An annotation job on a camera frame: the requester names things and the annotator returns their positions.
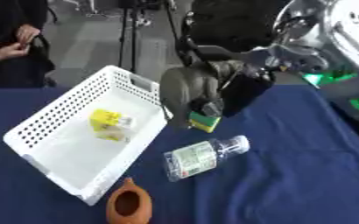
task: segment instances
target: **plastic bottle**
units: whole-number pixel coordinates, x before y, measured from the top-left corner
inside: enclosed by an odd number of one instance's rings
[[[210,139],[165,153],[165,169],[170,181],[185,179],[214,169],[217,165],[243,154],[250,148],[245,136],[235,136],[226,141]]]

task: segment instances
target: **orange clay pot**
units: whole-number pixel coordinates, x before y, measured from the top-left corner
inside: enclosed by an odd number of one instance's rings
[[[110,224],[147,224],[152,217],[151,197],[127,178],[109,198],[106,213]]]

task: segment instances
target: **navy blue cloth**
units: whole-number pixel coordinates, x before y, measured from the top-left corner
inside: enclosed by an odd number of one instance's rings
[[[63,92],[0,90],[0,223],[105,223],[105,203],[121,181],[89,207],[2,142]],[[164,152],[235,135],[249,138],[248,153],[168,181]],[[359,136],[310,87],[273,87],[213,134],[166,127],[125,177],[152,196],[151,223],[359,224]]]

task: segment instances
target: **hand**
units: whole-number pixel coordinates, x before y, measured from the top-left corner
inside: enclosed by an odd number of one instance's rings
[[[32,40],[40,34],[40,30],[29,24],[24,24],[18,28],[18,42],[22,46],[29,45]]]
[[[8,45],[0,48],[0,61],[22,57],[28,54],[30,47],[21,48],[22,45],[19,43]]]

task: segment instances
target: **black clothing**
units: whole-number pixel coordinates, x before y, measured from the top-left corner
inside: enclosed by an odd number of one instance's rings
[[[42,30],[47,16],[47,0],[0,0],[0,48],[18,42],[21,25],[32,25]],[[49,59],[43,60],[38,48],[21,58],[0,61],[0,88],[41,87]]]
[[[0,0],[0,47],[17,42],[23,24],[42,29],[46,22],[47,0]]]

